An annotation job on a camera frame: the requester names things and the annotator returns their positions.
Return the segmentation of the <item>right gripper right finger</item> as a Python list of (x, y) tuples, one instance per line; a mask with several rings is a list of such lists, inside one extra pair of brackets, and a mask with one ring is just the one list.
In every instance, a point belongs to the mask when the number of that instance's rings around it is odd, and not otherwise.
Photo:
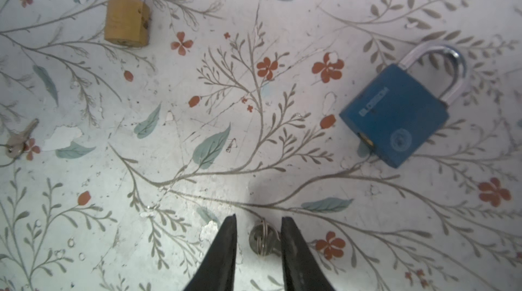
[(281, 221), (281, 256), (285, 290), (334, 290), (291, 217)]

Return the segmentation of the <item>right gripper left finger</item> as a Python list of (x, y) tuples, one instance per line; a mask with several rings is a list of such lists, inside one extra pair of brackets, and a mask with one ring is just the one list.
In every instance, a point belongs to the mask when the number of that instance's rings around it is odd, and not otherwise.
[(200, 267), (184, 289), (232, 291), (236, 256), (237, 218), (233, 214), (223, 221)]

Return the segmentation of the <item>silver key with ring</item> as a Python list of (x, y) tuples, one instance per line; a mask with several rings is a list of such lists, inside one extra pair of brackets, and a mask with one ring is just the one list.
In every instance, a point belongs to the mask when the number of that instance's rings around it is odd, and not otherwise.
[(266, 220), (257, 222), (250, 231), (249, 245), (251, 250), (260, 257), (272, 254), (281, 256), (281, 234)]

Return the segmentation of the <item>blue padlock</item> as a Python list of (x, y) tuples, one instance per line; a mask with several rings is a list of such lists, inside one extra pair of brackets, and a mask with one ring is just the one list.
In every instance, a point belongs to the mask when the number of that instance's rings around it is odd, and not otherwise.
[[(453, 65), (451, 84), (437, 97), (408, 73), (427, 54), (441, 54)], [(447, 122), (449, 106), (469, 81), (467, 61), (455, 46), (424, 42), (387, 66), (339, 116), (386, 165), (397, 169)]]

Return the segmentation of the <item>small silver key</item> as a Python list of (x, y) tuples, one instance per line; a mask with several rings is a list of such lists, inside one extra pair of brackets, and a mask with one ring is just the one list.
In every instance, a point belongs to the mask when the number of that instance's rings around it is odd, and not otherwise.
[(17, 159), (23, 153), (24, 145), (30, 139), (31, 133), (38, 123), (38, 119), (31, 121), (25, 130), (20, 133), (12, 133), (8, 141), (5, 144), (1, 144), (5, 148), (5, 154), (8, 158)]

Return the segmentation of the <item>small brass padlock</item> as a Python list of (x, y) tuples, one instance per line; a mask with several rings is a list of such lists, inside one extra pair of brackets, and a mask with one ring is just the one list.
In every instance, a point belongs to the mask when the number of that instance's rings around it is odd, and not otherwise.
[(105, 41), (131, 48), (149, 44), (150, 8), (145, 0), (109, 0)]

